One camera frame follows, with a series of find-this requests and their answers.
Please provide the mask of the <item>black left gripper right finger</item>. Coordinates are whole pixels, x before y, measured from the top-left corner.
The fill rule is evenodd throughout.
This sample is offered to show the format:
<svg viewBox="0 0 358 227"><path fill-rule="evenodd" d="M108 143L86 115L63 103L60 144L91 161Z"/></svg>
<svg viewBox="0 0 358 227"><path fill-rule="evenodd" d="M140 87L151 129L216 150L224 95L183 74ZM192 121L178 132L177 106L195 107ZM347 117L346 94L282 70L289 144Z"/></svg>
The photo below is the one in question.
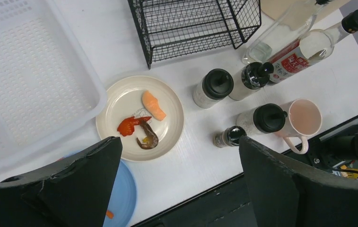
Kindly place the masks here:
<svg viewBox="0 0 358 227"><path fill-rule="evenodd" d="M239 155L260 227L358 227L358 180L336 176L247 137Z"/></svg>

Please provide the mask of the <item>black lid granule shaker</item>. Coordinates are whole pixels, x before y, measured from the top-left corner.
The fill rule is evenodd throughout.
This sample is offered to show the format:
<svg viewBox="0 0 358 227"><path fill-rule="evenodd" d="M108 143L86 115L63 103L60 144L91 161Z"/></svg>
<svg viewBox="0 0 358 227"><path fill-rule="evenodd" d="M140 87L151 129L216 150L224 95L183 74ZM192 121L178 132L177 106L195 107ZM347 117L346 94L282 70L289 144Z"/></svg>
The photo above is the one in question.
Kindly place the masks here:
<svg viewBox="0 0 358 227"><path fill-rule="evenodd" d="M270 134L284 127L287 116L280 106L268 103L239 114L236 126L243 128L249 137Z"/></svg>

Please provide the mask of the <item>black lid white shaker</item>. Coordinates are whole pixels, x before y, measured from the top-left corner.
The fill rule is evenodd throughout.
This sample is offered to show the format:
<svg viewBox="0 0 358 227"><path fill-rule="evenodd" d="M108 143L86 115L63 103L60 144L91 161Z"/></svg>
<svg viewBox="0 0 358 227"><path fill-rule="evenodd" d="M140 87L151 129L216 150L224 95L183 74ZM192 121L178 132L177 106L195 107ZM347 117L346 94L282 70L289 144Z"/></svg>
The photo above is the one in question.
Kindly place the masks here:
<svg viewBox="0 0 358 227"><path fill-rule="evenodd" d="M228 95L231 99L240 101L259 91L270 81L274 67L270 62L252 62L232 76L234 87Z"/></svg>

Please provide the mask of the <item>black lid seasoning shaker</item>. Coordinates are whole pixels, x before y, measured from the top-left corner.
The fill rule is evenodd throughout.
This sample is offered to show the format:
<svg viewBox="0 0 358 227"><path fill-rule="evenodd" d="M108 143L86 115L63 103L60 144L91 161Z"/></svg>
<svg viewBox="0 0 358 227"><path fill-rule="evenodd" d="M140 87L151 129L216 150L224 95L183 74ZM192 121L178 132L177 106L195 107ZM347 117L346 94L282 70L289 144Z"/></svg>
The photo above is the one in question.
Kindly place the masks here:
<svg viewBox="0 0 358 227"><path fill-rule="evenodd" d="M196 86L192 97L198 107L208 109L227 97L233 88L230 73L224 69L213 69Z"/></svg>

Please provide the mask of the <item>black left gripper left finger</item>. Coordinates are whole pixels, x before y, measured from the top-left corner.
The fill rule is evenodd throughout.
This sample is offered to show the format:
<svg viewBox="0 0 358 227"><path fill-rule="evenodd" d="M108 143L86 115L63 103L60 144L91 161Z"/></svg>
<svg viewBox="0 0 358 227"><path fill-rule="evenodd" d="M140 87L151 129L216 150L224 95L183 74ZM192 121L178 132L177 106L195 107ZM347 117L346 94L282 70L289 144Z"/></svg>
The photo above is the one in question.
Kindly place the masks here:
<svg viewBox="0 0 358 227"><path fill-rule="evenodd" d="M100 227L122 154L108 137L0 182L0 227Z"/></svg>

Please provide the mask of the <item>red label vinegar bottle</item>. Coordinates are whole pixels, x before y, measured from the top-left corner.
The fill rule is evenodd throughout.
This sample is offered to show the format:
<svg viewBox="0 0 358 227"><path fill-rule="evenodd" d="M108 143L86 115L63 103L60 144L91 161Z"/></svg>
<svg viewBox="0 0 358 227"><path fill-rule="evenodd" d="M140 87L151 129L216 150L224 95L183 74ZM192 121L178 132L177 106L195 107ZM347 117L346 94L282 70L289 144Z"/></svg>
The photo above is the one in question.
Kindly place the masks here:
<svg viewBox="0 0 358 227"><path fill-rule="evenodd" d="M274 67L270 82L280 83L326 59L335 44L357 31L358 9L325 30L313 29L301 35L268 59Z"/></svg>

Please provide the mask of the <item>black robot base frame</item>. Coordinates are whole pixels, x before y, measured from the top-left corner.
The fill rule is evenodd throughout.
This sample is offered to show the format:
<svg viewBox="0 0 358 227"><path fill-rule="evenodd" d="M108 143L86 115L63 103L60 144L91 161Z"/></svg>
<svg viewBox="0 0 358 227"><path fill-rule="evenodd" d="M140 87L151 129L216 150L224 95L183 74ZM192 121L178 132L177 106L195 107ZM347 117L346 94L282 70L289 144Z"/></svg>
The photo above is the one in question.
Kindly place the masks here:
<svg viewBox="0 0 358 227"><path fill-rule="evenodd" d="M336 140L358 133L358 116L327 130L309 140L309 152L299 156L290 152L284 155L305 164L342 175L346 169L356 168L356 160L341 160L331 152ZM137 227L255 227L251 199L244 174L240 173L218 185L182 201L154 216L135 224Z"/></svg>

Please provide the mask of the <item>clear glass oil bottle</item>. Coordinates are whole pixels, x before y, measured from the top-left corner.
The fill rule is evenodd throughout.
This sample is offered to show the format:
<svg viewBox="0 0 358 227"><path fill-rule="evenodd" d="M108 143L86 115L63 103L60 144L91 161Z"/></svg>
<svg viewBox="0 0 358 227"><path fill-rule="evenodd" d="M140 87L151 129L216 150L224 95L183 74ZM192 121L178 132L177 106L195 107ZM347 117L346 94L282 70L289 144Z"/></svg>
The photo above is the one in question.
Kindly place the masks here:
<svg viewBox="0 0 358 227"><path fill-rule="evenodd" d="M329 0L297 0L254 40L242 57L244 64L266 62L292 41L308 32Z"/></svg>

